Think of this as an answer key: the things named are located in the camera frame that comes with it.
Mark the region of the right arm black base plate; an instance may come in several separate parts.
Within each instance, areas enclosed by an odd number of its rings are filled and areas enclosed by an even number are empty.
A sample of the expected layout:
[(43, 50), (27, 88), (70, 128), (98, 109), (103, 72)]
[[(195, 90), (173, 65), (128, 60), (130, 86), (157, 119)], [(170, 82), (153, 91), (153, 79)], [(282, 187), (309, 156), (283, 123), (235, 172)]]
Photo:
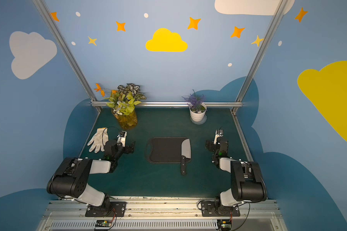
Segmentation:
[(239, 217), (238, 206), (226, 207), (215, 201), (202, 200), (197, 204), (203, 217)]

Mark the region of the cleaver knife black handle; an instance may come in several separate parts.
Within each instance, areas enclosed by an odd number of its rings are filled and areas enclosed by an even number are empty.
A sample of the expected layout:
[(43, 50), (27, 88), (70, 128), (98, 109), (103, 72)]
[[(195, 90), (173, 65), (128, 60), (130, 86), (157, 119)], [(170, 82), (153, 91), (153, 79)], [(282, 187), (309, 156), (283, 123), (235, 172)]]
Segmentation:
[(181, 144), (181, 175), (187, 174), (187, 163), (191, 161), (191, 144), (190, 139), (185, 139)]

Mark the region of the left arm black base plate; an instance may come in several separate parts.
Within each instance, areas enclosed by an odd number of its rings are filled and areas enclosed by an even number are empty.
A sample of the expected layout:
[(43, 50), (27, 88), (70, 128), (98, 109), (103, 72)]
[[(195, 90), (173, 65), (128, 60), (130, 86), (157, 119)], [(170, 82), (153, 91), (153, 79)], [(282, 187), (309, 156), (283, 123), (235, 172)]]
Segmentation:
[(127, 203), (123, 201), (111, 201), (107, 202), (106, 204), (103, 204), (100, 207), (88, 206), (85, 213), (85, 217), (124, 217), (126, 205)]

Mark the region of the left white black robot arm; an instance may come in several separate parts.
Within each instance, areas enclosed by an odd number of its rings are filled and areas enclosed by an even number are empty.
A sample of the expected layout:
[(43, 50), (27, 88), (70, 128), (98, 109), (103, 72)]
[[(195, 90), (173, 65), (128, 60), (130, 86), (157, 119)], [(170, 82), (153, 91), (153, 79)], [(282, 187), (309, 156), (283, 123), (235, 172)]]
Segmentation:
[(88, 184), (92, 174), (113, 173), (123, 154), (133, 153), (135, 141), (123, 146), (116, 140), (107, 141), (106, 159), (67, 157), (60, 164), (47, 185), (47, 192), (62, 198), (71, 198), (87, 205), (86, 217), (123, 217), (125, 202), (112, 202), (110, 196)]

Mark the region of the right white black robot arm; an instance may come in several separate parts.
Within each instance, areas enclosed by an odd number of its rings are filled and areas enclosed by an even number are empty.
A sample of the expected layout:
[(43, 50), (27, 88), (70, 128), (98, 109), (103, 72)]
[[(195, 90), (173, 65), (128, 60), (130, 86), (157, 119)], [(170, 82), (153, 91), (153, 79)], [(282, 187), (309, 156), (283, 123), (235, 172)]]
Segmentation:
[(208, 202), (203, 206), (204, 212), (217, 216), (239, 216), (237, 209), (240, 205), (267, 200), (267, 189), (258, 163), (229, 157), (228, 141), (221, 138), (216, 141), (207, 140), (205, 148), (213, 152), (212, 163), (230, 174), (230, 188), (221, 192), (213, 203)]

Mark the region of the black cutting board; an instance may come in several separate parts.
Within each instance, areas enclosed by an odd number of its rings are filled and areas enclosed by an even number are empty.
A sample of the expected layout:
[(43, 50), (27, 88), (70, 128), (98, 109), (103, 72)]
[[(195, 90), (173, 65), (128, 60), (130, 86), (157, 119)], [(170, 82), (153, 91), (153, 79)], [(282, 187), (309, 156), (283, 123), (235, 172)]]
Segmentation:
[(152, 164), (179, 164), (181, 144), (187, 137), (156, 137), (148, 141), (146, 159)]

